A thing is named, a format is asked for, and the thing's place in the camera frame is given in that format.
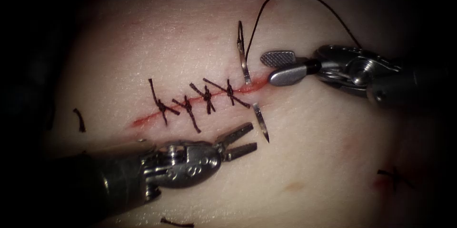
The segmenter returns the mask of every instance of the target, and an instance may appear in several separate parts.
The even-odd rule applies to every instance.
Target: skin
[[[423,221],[418,213],[426,211],[433,188],[436,124],[428,114],[376,109],[314,77],[291,87],[265,84],[272,69],[259,57],[266,51],[310,56],[324,44],[354,46],[336,18],[314,0],[267,5],[249,52],[255,86],[244,85],[238,20],[247,48],[263,1],[88,1],[81,13],[90,22],[75,41],[56,91],[54,127],[45,134],[50,158],[84,150],[147,149],[174,139],[214,141],[247,121],[254,130],[236,145],[258,143],[256,152],[223,163],[204,183],[163,188],[161,200],[97,227],[168,227],[160,224],[162,217],[196,227],[376,227]],[[402,55],[418,31],[408,0],[324,1],[366,49],[388,58]],[[154,104],[149,78],[157,97],[180,111],[179,116],[166,112],[168,126]],[[203,78],[222,87],[230,79],[236,97],[258,102],[270,144],[252,108],[232,106],[211,85],[216,112],[208,115],[206,102],[189,87],[192,82],[204,91]],[[184,95],[194,99],[199,134],[185,109],[171,102],[183,102]],[[79,132],[74,108],[84,118],[85,133]],[[392,180],[377,175],[378,169],[392,172],[393,166],[416,188],[399,183],[393,194]]]

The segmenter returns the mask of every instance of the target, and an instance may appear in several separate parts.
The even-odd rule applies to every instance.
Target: cut suture end
[[[190,228],[195,227],[194,223],[191,223],[191,224],[178,224],[178,223],[174,223],[174,222],[168,221],[165,217],[162,217],[160,222],[164,223],[164,224],[174,225],[176,227],[190,227]]]
[[[406,185],[408,185],[408,187],[410,187],[411,189],[414,189],[414,188],[415,188],[415,187],[411,184],[410,181],[408,181],[406,178],[404,178],[402,175],[399,174],[399,172],[398,172],[398,170],[397,170],[397,167],[393,167],[393,172],[392,172],[392,173],[379,169],[378,172],[377,172],[377,174],[386,175],[386,176],[389,176],[390,178],[392,178],[392,187],[393,187],[393,192],[394,192],[394,193],[396,193],[398,183],[400,183],[400,182],[404,182],[404,183],[405,183]]]
[[[84,120],[82,119],[82,115],[80,113],[80,111],[75,108],[73,109],[73,113],[76,113],[76,115],[78,115],[78,118],[79,118],[79,131],[80,132],[86,132],[86,126],[84,125]]]

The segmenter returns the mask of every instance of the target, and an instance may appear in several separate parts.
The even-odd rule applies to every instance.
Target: red mark
[[[268,80],[267,78],[265,77],[264,79],[258,79],[258,80],[253,80],[252,83],[250,85],[243,85],[241,86],[241,88],[237,89],[237,90],[234,90],[234,92],[236,93],[241,93],[241,94],[247,94],[247,93],[252,93],[252,92],[255,92],[255,91],[258,91],[260,90],[261,88],[263,88],[266,84],[268,83]],[[217,96],[219,94],[226,94],[226,92],[224,91],[218,91],[216,93],[212,93],[212,96]],[[204,99],[203,97],[196,97],[196,98],[189,98],[188,99],[190,103],[192,104],[195,104],[195,103],[199,103],[199,102],[204,102]],[[170,107],[174,110],[177,110],[180,108],[179,105],[175,105],[173,107]],[[132,125],[131,125],[131,128],[135,128],[135,127],[140,127],[148,122],[150,122],[151,120],[153,120],[154,118],[156,118],[157,116],[161,115],[161,112],[158,111],[158,112],[154,112],[146,117],[143,117],[143,118],[140,118],[140,119],[137,119],[135,121],[133,121]]]

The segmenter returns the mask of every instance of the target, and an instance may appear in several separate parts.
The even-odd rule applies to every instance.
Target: dark background
[[[41,225],[52,213],[45,202],[35,201],[35,184],[40,182],[40,134],[47,128],[52,108],[54,87],[60,70],[79,31],[90,20],[78,15],[88,0],[4,0],[3,12],[6,40],[3,44],[1,117],[4,120],[5,191],[13,195],[6,205],[21,222]],[[454,26],[450,0],[411,0],[422,20],[422,31],[414,38],[415,47],[408,56],[424,61],[450,61]],[[444,102],[452,106],[452,88],[443,91]],[[451,111],[442,113],[444,121]],[[447,226],[455,222],[453,207],[455,189],[450,182],[455,175],[454,140],[448,136],[449,123],[443,123],[443,152],[437,164],[442,166],[442,179],[437,181],[436,201],[431,202],[430,226]]]

